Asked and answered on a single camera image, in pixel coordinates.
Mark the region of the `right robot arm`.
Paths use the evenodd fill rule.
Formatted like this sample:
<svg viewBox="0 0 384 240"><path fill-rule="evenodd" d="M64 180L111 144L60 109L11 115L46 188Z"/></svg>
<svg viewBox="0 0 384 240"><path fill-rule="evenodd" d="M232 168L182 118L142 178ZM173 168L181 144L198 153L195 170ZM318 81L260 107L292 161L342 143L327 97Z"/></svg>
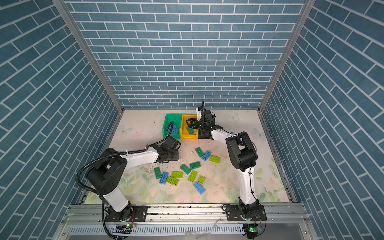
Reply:
<svg viewBox="0 0 384 240"><path fill-rule="evenodd" d="M248 133L233 133L216 124L216 115L204 106L196 108L197 117L186 120L189 128L198 131L198 139L208 139L226 144L230 161L240 174L239 203L245 207L256 204L254 192L254 167L258 159L257 149Z"/></svg>

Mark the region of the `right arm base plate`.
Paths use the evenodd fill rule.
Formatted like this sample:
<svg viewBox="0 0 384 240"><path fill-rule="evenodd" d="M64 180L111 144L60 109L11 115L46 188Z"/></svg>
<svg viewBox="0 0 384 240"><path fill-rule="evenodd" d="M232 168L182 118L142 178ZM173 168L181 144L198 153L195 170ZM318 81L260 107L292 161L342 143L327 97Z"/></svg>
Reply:
<svg viewBox="0 0 384 240"><path fill-rule="evenodd" d="M223 204L222 210L226 213L229 222L239 221L266 221L267 215L265 208L260 203L253 203L251 205L244 204Z"/></svg>

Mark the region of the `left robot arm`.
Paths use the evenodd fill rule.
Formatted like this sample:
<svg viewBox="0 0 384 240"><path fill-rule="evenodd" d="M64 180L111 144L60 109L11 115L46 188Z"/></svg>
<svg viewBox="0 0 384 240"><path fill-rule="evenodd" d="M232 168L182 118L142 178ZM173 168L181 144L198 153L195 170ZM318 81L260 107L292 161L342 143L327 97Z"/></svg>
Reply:
<svg viewBox="0 0 384 240"><path fill-rule="evenodd" d="M180 147L177 139L167 137L142 150L118 152L109 148L98 159L87 164L84 168L85 177L92 185L91 191L100 197L102 203L121 213L130 204L119 187L124 172L140 165L178 161Z"/></svg>

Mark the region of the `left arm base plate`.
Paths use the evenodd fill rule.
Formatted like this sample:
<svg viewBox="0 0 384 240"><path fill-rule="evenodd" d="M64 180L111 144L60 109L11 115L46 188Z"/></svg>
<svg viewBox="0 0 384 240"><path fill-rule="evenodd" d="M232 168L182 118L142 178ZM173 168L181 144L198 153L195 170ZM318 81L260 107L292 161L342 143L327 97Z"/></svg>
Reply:
<svg viewBox="0 0 384 240"><path fill-rule="evenodd" d="M105 207L105 222L114 223L114 222L145 222L148 206L126 206L121 212L116 212L112 207Z"/></svg>

